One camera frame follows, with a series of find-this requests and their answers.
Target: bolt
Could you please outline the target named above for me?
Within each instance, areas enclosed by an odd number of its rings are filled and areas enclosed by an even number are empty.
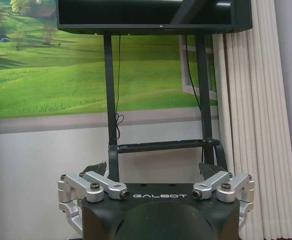
[[[202,193],[200,191],[192,191],[192,196],[194,199],[200,199],[202,197]]]
[[[223,190],[231,190],[231,185],[229,183],[223,183],[220,187]]]
[[[66,177],[66,174],[63,174],[60,176],[60,180],[64,181],[65,180],[65,177]]]
[[[92,184],[90,184],[91,190],[97,190],[99,188],[100,188],[100,184],[98,182],[93,182]]]
[[[127,190],[124,190],[122,191],[120,194],[119,194],[119,197],[121,200],[125,200],[125,199],[128,199],[130,196],[130,192],[127,191]]]

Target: silver metal bracket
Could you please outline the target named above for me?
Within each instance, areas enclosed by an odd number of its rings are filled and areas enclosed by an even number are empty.
[[[66,203],[59,203],[59,209],[66,213],[67,222],[72,226],[76,232],[83,236],[83,223],[80,216],[78,206],[73,201]]]
[[[91,183],[99,183],[111,199],[124,200],[130,195],[126,184],[112,181],[94,171],[86,172],[83,178]]]
[[[105,192],[111,199],[124,200],[129,191],[124,183],[114,182],[94,171],[77,174],[64,174],[58,181],[59,209],[66,214],[68,223],[83,236],[83,223],[79,208],[82,199],[98,203],[104,199]]]
[[[255,181],[249,174],[238,174],[235,177],[220,171],[203,182],[193,186],[193,197],[204,200],[212,197],[216,190],[217,199],[224,203],[239,200],[239,229],[245,225],[247,213],[254,207]]]
[[[247,213],[254,207],[255,181],[249,174],[239,174],[217,188],[217,199],[232,203],[239,200],[239,229],[245,225]]]
[[[253,190],[254,186],[255,182],[250,180],[248,174],[240,173],[217,188],[217,199],[225,203],[232,203],[238,197],[238,200],[249,202],[251,193],[248,191]]]
[[[226,171],[219,171],[203,182],[197,182],[193,185],[192,195],[195,199],[210,199],[213,191],[222,183],[228,182],[230,175]]]

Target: black plastic housing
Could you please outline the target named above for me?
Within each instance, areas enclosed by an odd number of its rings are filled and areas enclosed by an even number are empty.
[[[83,240],[239,239],[237,200],[196,200],[193,184],[126,185],[127,200],[82,201]]]

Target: hex screw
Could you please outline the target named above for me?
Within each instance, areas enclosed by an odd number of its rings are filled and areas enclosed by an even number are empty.
[[[229,184],[229,183],[223,183],[221,186],[221,189],[223,189],[223,190],[231,190],[231,185]]]
[[[121,200],[126,200],[129,198],[129,196],[130,196],[130,192],[127,190],[124,190],[119,194],[119,197]]]
[[[98,182],[93,182],[92,184],[90,184],[91,190],[97,190],[99,188],[100,188],[100,184]]]
[[[194,199],[200,199],[202,197],[202,193],[200,191],[192,191],[192,197]]]

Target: logo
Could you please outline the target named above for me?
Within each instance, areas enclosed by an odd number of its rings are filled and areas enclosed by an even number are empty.
[[[135,199],[178,199],[178,198],[185,198],[187,194],[160,194],[160,195],[153,195],[153,194],[134,194],[132,197]]]

